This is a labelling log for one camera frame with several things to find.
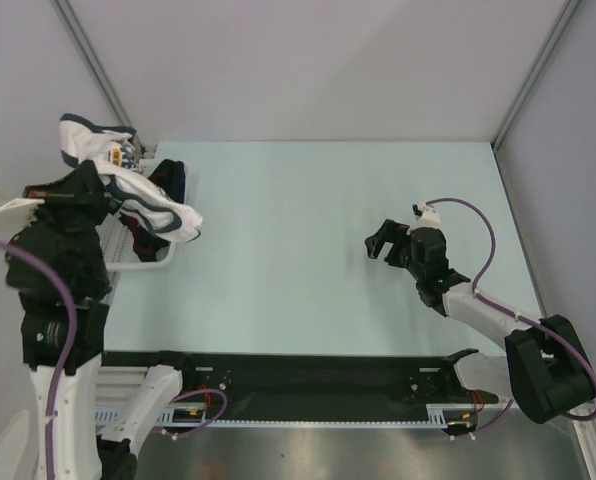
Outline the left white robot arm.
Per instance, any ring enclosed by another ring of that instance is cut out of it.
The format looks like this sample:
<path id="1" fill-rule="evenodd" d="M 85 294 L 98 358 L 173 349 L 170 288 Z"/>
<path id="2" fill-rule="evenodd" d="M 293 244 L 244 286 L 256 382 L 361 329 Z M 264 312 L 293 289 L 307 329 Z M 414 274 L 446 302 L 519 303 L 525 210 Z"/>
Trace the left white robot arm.
<path id="1" fill-rule="evenodd" d="M 199 376 L 185 355 L 157 353 L 138 390 L 102 430 L 96 380 L 112 290 L 98 226 L 112 196 L 86 161 L 60 180 L 28 186 L 0 208 L 24 209 L 20 230 L 0 239 L 6 284 L 24 316 L 22 357 L 39 410 L 39 479 L 132 479 L 142 446 L 166 406 L 192 397 Z"/>

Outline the left aluminium frame post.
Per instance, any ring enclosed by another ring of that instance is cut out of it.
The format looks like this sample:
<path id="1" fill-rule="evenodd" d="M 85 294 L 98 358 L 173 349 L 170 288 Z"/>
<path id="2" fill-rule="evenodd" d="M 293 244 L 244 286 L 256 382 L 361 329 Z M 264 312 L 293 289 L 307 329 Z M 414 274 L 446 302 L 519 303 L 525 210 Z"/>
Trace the left aluminium frame post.
<path id="1" fill-rule="evenodd" d="M 133 127 L 133 122 L 71 2 L 51 0 L 50 4 L 117 123 Z"/>

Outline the white tank top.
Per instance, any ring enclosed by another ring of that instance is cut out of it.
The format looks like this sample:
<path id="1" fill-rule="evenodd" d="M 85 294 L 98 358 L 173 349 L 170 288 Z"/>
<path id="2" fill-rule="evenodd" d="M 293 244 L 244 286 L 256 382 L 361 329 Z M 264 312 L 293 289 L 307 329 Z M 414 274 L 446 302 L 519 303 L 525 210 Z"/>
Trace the white tank top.
<path id="1" fill-rule="evenodd" d="M 120 211 L 150 234 L 171 243 L 187 243 L 200 236 L 203 217 L 143 174 L 135 159 L 134 128 L 101 126 L 65 113 L 59 121 L 59 133 L 64 163 L 76 168 L 91 161 Z"/>

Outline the white plastic basket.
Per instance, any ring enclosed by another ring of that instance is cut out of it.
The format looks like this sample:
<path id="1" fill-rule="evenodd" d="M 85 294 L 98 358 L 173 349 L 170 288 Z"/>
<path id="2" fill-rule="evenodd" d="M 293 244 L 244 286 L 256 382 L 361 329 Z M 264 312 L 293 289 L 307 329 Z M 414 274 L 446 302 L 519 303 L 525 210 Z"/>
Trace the white plastic basket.
<path id="1" fill-rule="evenodd" d="M 120 213 L 108 215 L 97 227 L 100 245 L 109 272 L 147 271 L 167 267 L 173 262 L 176 244 L 160 249 L 154 262 L 143 262 L 133 250 L 133 236 L 120 222 Z"/>

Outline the right aluminium frame post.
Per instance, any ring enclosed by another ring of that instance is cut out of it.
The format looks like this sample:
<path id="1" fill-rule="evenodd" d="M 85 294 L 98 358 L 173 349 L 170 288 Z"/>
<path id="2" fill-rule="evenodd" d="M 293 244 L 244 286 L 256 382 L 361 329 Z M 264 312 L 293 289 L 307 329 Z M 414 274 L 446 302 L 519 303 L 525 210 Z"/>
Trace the right aluminium frame post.
<path id="1" fill-rule="evenodd" d="M 503 146 L 506 138 L 521 116 L 527 102 L 537 88 L 541 78 L 545 74 L 551 60 L 566 36 L 571 24 L 581 7 L 585 4 L 582 0 L 567 0 L 558 12 L 556 19 L 551 26 L 544 42 L 538 50 L 526 76 L 524 77 L 519 90 L 510 104 L 496 134 L 491 141 L 494 154 L 497 154 Z"/>

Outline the navy tank top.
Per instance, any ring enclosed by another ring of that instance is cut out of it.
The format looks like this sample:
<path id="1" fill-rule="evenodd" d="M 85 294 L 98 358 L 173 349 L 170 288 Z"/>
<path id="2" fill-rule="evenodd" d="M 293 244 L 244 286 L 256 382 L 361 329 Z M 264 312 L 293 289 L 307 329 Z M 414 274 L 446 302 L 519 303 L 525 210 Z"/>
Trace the navy tank top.
<path id="1" fill-rule="evenodd" d="M 180 161 L 163 160 L 148 176 L 149 180 L 160 187 L 170 199 L 182 203 L 185 196 L 185 165 Z M 124 213 L 120 214 L 120 222 L 125 225 L 133 237 L 133 252 L 144 263 L 159 260 L 159 255 L 170 246 L 162 238 L 154 236 L 142 227 L 136 218 Z"/>

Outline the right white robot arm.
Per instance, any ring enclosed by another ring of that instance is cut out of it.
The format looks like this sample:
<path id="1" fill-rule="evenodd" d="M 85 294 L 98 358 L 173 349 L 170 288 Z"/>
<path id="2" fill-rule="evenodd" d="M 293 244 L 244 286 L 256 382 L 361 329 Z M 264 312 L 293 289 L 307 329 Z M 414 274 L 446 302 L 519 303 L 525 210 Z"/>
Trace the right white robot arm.
<path id="1" fill-rule="evenodd" d="M 474 390 L 493 393 L 538 424 L 596 401 L 593 369 L 572 323 L 559 315 L 534 319 L 478 292 L 450 266 L 440 229 L 387 219 L 364 245 L 369 258 L 406 270 L 428 308 L 503 350 L 501 356 L 467 353 L 442 372 L 439 388 L 447 399 L 462 401 Z"/>

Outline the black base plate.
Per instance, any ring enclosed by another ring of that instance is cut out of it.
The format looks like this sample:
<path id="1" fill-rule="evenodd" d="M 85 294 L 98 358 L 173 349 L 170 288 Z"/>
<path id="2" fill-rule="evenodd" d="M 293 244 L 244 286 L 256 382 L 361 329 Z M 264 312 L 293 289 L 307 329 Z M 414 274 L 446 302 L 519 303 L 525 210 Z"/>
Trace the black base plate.
<path id="1" fill-rule="evenodd" d="M 460 386 L 448 357 L 345 357 L 188 353 L 183 388 L 227 396 L 223 422 L 403 423 L 422 421 L 430 405 L 488 405 Z"/>

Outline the aluminium frame post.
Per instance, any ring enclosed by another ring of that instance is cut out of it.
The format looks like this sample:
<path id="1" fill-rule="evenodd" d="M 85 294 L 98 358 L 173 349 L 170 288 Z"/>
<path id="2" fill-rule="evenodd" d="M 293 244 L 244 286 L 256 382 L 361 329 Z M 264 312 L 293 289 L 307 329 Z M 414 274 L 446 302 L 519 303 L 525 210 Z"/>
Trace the aluminium frame post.
<path id="1" fill-rule="evenodd" d="M 566 36 L 571 24 L 581 7 L 585 4 L 582 0 L 567 0 L 558 12 L 556 19 L 551 26 L 544 42 L 538 50 L 526 76 L 524 77 L 519 90 L 510 104 L 496 134 L 491 141 L 494 154 L 497 154 L 503 146 L 506 138 L 521 116 L 527 102 L 537 88 L 541 78 L 545 74 L 551 60 Z"/>
<path id="2" fill-rule="evenodd" d="M 50 4 L 117 123 L 133 127 L 133 122 L 71 2 L 51 0 Z"/>

